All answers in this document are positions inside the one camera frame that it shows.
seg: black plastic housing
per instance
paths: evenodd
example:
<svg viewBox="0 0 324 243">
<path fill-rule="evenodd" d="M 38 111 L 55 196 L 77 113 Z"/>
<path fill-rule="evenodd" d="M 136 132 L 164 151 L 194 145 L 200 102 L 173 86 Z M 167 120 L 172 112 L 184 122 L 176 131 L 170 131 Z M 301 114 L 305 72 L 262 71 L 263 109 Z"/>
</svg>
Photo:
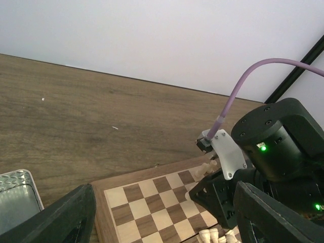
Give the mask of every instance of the black plastic housing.
<svg viewBox="0 0 324 243">
<path fill-rule="evenodd" d="M 231 136 L 257 170 L 274 182 L 308 175 L 324 154 L 322 128 L 293 98 L 252 110 L 236 123 Z"/>
</svg>

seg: white chess piece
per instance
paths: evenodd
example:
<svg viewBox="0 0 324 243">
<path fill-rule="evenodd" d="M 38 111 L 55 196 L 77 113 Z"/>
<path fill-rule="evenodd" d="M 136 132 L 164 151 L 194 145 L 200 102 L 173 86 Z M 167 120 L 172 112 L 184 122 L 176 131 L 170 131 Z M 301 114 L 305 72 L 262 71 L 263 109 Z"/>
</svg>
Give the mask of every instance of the white chess piece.
<svg viewBox="0 0 324 243">
<path fill-rule="evenodd" d="M 218 243 L 226 243 L 226 236 L 218 238 Z"/>
<path fill-rule="evenodd" d="M 217 228 L 210 229 L 209 232 L 211 234 L 212 242 L 213 243 L 218 243 L 218 229 Z"/>
<path fill-rule="evenodd" d="M 201 237 L 199 235 L 197 235 L 197 240 L 199 243 L 203 243 L 203 241 L 201 240 Z"/>
<path fill-rule="evenodd" d="M 186 198 L 187 201 L 191 201 L 191 198 L 189 196 L 189 191 L 184 194 L 184 197 Z"/>
<path fill-rule="evenodd" d="M 210 174 L 210 173 L 213 172 L 213 166 L 212 166 L 211 164 L 208 164 L 208 167 L 207 167 L 206 172 L 207 172 L 208 174 Z"/>
<path fill-rule="evenodd" d="M 237 239 L 235 238 L 235 236 L 228 234 L 226 235 L 226 243 L 236 243 Z"/>
<path fill-rule="evenodd" d="M 227 231 L 225 233 L 225 235 L 228 235 L 228 234 L 231 234 L 231 235 L 233 235 L 235 237 L 234 230 L 232 230 L 232 229 L 230 229 L 229 231 Z"/>
<path fill-rule="evenodd" d="M 199 178 L 201 176 L 203 176 L 206 172 L 207 172 L 207 169 L 208 169 L 208 164 L 207 163 L 203 163 L 197 170 L 196 172 L 194 173 L 194 175 Z"/>
<path fill-rule="evenodd" d="M 199 236 L 204 243 L 211 243 L 211 234 L 208 229 L 199 231 Z"/>
<path fill-rule="evenodd" d="M 212 160 L 210 162 L 210 165 L 212 166 L 214 172 L 217 171 L 217 169 L 218 169 L 218 167 L 217 167 L 217 161 Z"/>
</svg>

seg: wooden chessboard frame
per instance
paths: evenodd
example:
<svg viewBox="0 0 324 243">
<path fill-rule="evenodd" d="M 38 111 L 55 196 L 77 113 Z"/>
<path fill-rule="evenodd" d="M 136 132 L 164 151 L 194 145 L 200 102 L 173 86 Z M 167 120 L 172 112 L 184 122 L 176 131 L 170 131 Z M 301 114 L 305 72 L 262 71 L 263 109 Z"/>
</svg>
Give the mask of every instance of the wooden chessboard frame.
<svg viewBox="0 0 324 243">
<path fill-rule="evenodd" d="M 97 202 L 95 224 L 100 243 L 119 242 L 104 191 L 177 171 L 188 170 L 207 162 L 208 159 L 205 156 L 202 156 L 91 183 L 94 188 Z"/>
</svg>

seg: white wall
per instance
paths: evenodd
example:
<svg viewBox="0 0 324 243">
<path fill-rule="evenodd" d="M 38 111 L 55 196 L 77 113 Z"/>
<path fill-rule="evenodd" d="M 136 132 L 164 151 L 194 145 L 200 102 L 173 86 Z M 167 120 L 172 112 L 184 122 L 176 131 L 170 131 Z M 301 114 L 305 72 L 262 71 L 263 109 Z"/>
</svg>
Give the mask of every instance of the white wall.
<svg viewBox="0 0 324 243">
<path fill-rule="evenodd" d="M 324 32 L 321 0 L 2 0 L 0 53 L 230 94 L 263 58 L 300 60 Z M 292 67 L 255 71 L 265 101 Z"/>
<path fill-rule="evenodd" d="M 312 66 L 324 70 L 324 54 L 321 54 Z M 280 100 L 288 97 L 298 99 L 324 128 L 324 77 L 308 71 L 304 72 Z"/>
</svg>

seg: wood grain surface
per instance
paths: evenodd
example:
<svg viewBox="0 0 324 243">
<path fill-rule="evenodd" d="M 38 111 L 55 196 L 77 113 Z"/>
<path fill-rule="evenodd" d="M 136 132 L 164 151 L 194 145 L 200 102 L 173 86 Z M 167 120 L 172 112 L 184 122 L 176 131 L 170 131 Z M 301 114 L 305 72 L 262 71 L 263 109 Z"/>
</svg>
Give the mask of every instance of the wood grain surface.
<svg viewBox="0 0 324 243">
<path fill-rule="evenodd" d="M 78 185 L 200 156 L 194 141 L 226 100 L 0 55 L 0 173 L 30 170 L 47 207 Z M 222 128 L 260 105 L 235 100 Z"/>
</svg>

